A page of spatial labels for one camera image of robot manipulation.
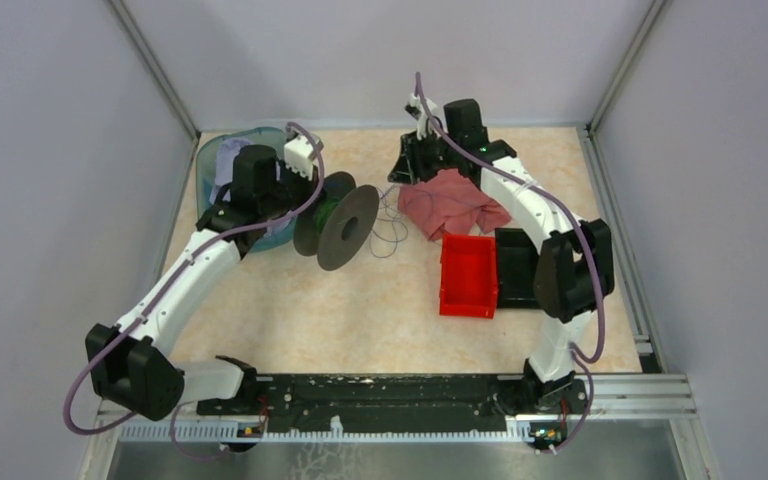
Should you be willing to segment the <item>black cable spool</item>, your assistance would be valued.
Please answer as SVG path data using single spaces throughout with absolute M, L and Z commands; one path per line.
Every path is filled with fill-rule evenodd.
M 328 175 L 319 198 L 297 217 L 296 252 L 314 257 L 321 269 L 334 271 L 351 261 L 368 239 L 379 209 L 378 190 L 358 185 L 348 172 Z

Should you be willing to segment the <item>red plastic bin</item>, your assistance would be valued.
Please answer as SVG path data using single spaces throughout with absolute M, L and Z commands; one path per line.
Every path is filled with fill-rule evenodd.
M 439 314 L 492 319 L 498 301 L 496 240 L 491 236 L 442 237 Z

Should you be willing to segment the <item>black plastic bin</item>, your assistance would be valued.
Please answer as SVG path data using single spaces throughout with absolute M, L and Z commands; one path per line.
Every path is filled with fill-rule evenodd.
M 521 229 L 497 228 L 496 271 L 499 309 L 539 309 L 534 279 L 539 253 Z

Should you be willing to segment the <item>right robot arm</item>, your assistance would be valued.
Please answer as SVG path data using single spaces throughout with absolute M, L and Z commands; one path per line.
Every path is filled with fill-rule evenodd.
M 400 138 L 390 178 L 428 187 L 451 173 L 498 204 L 536 250 L 531 294 L 545 319 L 525 360 L 523 398 L 548 412 L 573 385 L 575 364 L 594 364 L 606 336 L 605 299 L 615 288 L 612 232 L 602 219 L 573 213 L 529 173 L 513 147 L 491 140 L 474 99 L 438 108 L 420 93 L 405 106 L 414 131 Z

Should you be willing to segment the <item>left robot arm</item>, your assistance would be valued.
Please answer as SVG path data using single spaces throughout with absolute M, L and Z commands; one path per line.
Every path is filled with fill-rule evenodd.
M 230 182 L 218 187 L 173 267 L 114 325 L 97 324 L 88 332 L 88 365 L 81 375 L 129 417 L 164 420 L 182 405 L 206 400 L 221 400 L 237 414 L 257 406 L 254 367 L 227 356 L 181 364 L 169 356 L 217 283 L 269 228 L 311 209 L 322 193 L 321 141 L 297 137 L 283 150 L 241 148 Z

